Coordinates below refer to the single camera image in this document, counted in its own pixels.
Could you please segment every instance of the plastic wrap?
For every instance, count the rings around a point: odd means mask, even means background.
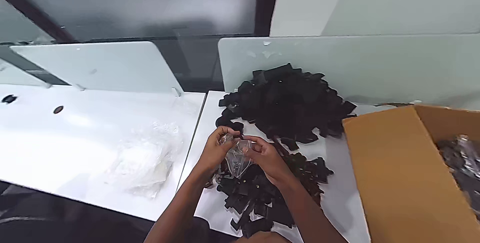
[[[233,135],[227,133],[220,137],[220,144],[233,140]],[[225,160],[227,161],[228,170],[232,176],[240,178],[245,170],[252,164],[252,160],[243,154],[243,148],[251,148],[252,142],[240,140],[235,142],[235,145],[227,151]]]
[[[469,140],[468,136],[459,135],[457,137],[457,144],[464,160],[463,166],[465,173],[471,177],[480,179],[480,158],[473,147],[473,143]]]
[[[154,198],[168,178],[183,140],[175,124],[153,123],[133,130],[120,142],[117,159],[106,171],[106,183]]]
[[[466,135],[459,135],[454,141],[441,141],[437,146],[480,221],[480,158],[474,142]]]

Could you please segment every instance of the clear plastic bag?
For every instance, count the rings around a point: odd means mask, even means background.
[[[120,142],[117,159],[106,171],[106,183],[154,198],[168,178],[183,141],[175,124],[153,123],[133,130]]]
[[[243,154],[243,148],[245,147],[250,149],[252,142],[245,140],[237,141],[225,156],[230,173],[236,178],[240,178],[243,172],[252,164],[252,159]]]

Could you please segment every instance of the desk surface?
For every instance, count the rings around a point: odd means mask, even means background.
[[[215,120],[220,117],[223,107],[219,107],[219,100],[223,98],[225,92],[209,91],[207,99],[200,116],[197,130],[193,138],[189,155],[185,162],[185,167],[180,179],[180,185],[187,178],[192,168],[198,161],[200,154],[208,136],[215,130]],[[370,105],[359,105],[355,110],[357,114],[365,114],[389,107],[374,107]],[[255,135],[266,139],[266,136],[259,131],[255,125],[242,121],[245,125],[245,135]],[[316,142],[306,145],[298,144],[299,151],[311,160],[318,156],[325,159],[326,165],[333,170],[335,174],[329,177],[329,184],[323,184],[321,189],[325,191],[322,199],[322,208],[326,216],[333,225],[349,242],[370,242],[367,223],[363,213],[363,207],[360,195],[357,190],[357,184],[351,165],[350,155],[345,139],[335,139],[320,137]],[[238,221],[239,216],[233,210],[225,209],[224,200],[226,194],[216,190],[217,184],[213,187],[204,189],[195,216],[205,218],[210,223],[210,228],[241,236],[242,232],[235,231],[230,226],[230,220],[233,218]],[[302,242],[297,228],[290,229],[282,224],[275,223],[272,229],[277,231],[293,243]]]
[[[0,179],[149,220],[175,195],[204,93],[180,98],[161,93],[49,89],[0,85]],[[53,110],[63,105],[58,114]],[[105,184],[102,177],[119,144],[152,123],[178,125],[183,140],[171,172],[154,199]]]

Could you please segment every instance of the person's right hand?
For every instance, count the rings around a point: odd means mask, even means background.
[[[279,187],[279,184],[287,184],[296,179],[273,145],[256,136],[243,136],[243,138],[256,142],[252,149],[243,149],[243,152],[260,165],[273,185]]]

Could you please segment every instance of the cardboard box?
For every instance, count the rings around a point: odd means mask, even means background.
[[[480,141],[480,112],[407,106],[343,122],[373,243],[480,242],[480,225],[435,142]]]

